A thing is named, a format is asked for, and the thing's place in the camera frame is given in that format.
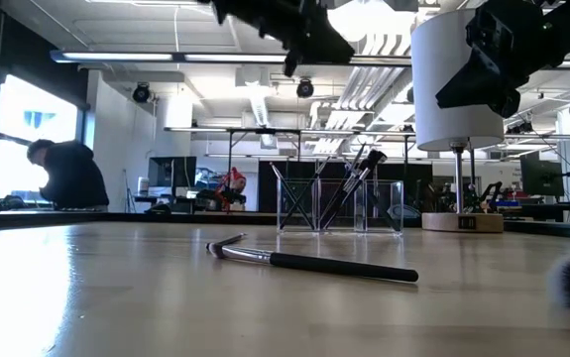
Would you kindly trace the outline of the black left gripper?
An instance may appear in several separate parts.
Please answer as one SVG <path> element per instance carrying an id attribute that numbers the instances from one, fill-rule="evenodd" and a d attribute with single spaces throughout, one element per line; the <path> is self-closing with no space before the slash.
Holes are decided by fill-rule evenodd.
<path id="1" fill-rule="evenodd" d="M 219 24 L 231 15 L 256 29 L 261 39 L 280 41 L 287 77 L 299 64 L 348 63 L 354 53 L 318 0 L 212 0 L 212 10 Z"/>

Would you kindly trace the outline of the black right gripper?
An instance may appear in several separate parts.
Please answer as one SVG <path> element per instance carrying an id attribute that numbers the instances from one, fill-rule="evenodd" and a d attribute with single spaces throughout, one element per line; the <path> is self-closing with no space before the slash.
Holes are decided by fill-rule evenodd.
<path id="1" fill-rule="evenodd" d="M 556 28 L 533 2 L 485 2 L 467 25 L 468 61 L 437 92 L 440 108 L 487 105 L 507 118 L 518 111 L 517 89 L 540 69 L 562 63 Z"/>

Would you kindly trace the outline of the large black makeup brush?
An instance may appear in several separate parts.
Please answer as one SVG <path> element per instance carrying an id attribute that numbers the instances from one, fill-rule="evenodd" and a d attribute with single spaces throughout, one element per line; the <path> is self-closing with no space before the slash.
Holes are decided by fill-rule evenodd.
<path id="1" fill-rule="evenodd" d="M 361 184 L 367 178 L 368 174 L 379 164 L 383 163 L 387 159 L 387 156 L 378 150 L 372 150 L 368 157 L 361 161 L 362 173 L 360 176 Z"/>

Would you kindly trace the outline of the dark-head black makeup brush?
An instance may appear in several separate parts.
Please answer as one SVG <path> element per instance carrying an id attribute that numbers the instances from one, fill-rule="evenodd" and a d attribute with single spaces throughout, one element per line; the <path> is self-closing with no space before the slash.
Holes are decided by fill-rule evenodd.
<path id="1" fill-rule="evenodd" d="M 360 185 L 358 165 L 353 163 L 352 165 L 348 165 L 346 169 L 346 174 L 340 181 L 338 189 L 329 200 L 327 208 L 320 217 L 321 230 L 326 230 L 329 227 L 339 211 Z"/>

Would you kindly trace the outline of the white shade wooden base lamp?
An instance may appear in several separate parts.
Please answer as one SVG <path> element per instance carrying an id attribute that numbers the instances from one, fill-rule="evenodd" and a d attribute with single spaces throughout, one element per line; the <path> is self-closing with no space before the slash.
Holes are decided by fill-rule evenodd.
<path id="1" fill-rule="evenodd" d="M 468 61 L 465 26 L 473 18 L 472 9 L 434 16 L 411 34 L 411 72 L 415 106 L 417 148 L 425 152 L 454 154 L 456 170 L 456 210 L 424 213 L 422 228 L 429 231 L 502 233 L 504 219 L 496 213 L 465 213 L 463 194 L 463 153 L 501 143 L 503 119 L 486 105 L 442 109 L 435 95 Z"/>

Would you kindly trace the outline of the black computer monitor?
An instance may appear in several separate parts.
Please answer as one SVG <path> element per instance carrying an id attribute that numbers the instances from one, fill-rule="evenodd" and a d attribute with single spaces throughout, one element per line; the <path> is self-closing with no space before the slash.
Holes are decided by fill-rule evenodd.
<path id="1" fill-rule="evenodd" d="M 520 158 L 522 189 L 529 195 L 561 197 L 564 195 L 562 167 L 542 161 L 537 155 Z"/>
<path id="2" fill-rule="evenodd" d="M 149 158 L 150 186 L 192 187 L 195 184 L 196 157 Z"/>

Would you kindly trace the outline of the clear acrylic organizer box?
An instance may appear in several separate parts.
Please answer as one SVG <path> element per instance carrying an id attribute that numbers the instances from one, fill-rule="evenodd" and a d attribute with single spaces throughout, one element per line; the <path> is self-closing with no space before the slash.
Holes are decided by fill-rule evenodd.
<path id="1" fill-rule="evenodd" d="M 349 190 L 339 178 L 279 179 L 277 230 L 311 233 L 403 231 L 403 185 L 364 179 Z"/>

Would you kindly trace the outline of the red desk device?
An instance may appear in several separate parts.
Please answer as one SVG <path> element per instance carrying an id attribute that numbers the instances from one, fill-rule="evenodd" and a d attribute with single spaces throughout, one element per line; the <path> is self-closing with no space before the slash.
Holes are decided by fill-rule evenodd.
<path id="1" fill-rule="evenodd" d="M 246 196 L 243 194 L 247 180 L 235 167 L 223 177 L 214 190 L 215 196 L 220 200 L 224 211 L 229 211 L 235 203 L 244 205 Z"/>

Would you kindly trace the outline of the long ceiling light bar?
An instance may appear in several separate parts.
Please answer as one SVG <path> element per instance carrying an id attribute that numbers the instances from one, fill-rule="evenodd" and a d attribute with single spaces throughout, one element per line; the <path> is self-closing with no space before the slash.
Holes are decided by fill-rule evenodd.
<path id="1" fill-rule="evenodd" d="M 126 53 L 126 52 L 67 52 L 51 51 L 51 59 L 59 63 L 259 63 L 284 64 L 286 55 L 241 53 Z M 304 65 L 388 66 L 411 67 L 411 57 L 353 56 L 347 62 L 303 59 Z"/>

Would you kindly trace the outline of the person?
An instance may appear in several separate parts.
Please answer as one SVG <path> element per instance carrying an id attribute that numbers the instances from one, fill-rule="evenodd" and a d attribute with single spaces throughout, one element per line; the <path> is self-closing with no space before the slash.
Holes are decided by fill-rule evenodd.
<path id="1" fill-rule="evenodd" d="M 103 175 L 93 152 L 82 143 L 40 139 L 29 145 L 27 159 L 47 173 L 40 194 L 55 209 L 108 209 Z"/>

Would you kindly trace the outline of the large window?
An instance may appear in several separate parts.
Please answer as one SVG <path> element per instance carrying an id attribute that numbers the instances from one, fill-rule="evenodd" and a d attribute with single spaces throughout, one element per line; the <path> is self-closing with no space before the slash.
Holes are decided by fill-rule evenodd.
<path id="1" fill-rule="evenodd" d="M 74 140 L 77 119 L 76 106 L 16 76 L 5 78 L 0 85 L 0 198 L 47 203 L 39 189 L 48 175 L 29 162 L 28 146 L 39 139 Z"/>

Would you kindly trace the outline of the silver ceiling duct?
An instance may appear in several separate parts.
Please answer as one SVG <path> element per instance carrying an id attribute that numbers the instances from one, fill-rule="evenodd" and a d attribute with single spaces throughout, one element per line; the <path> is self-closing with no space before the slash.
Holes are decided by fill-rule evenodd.
<path id="1" fill-rule="evenodd" d="M 340 134 L 306 134 L 305 150 L 314 156 L 337 154 L 350 146 L 346 131 L 365 131 L 375 119 L 375 107 L 393 87 L 404 69 L 397 67 L 354 67 L 342 92 L 314 100 L 309 110 L 311 131 L 340 131 Z"/>

